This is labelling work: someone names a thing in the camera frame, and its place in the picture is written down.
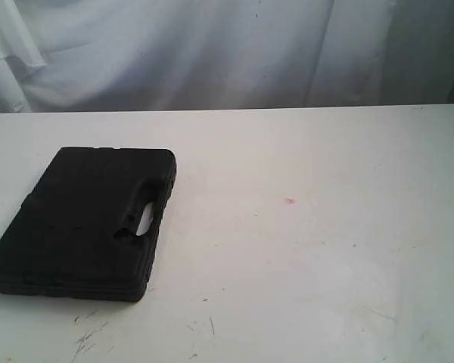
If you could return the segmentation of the black plastic tool case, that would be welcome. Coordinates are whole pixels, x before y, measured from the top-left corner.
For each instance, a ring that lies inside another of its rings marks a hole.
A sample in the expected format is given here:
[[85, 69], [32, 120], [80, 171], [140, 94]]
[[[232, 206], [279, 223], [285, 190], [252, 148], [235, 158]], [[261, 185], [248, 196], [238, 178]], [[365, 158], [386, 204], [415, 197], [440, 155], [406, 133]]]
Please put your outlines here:
[[0, 238], [0, 293], [138, 302], [175, 180], [171, 150], [62, 147]]

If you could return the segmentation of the white backdrop curtain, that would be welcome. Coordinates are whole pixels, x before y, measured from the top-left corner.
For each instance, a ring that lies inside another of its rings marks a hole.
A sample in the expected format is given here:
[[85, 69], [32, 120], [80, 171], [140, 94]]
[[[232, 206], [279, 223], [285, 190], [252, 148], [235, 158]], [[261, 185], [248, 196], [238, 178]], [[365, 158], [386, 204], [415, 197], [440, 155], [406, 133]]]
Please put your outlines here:
[[454, 1], [0, 1], [0, 113], [454, 101]]

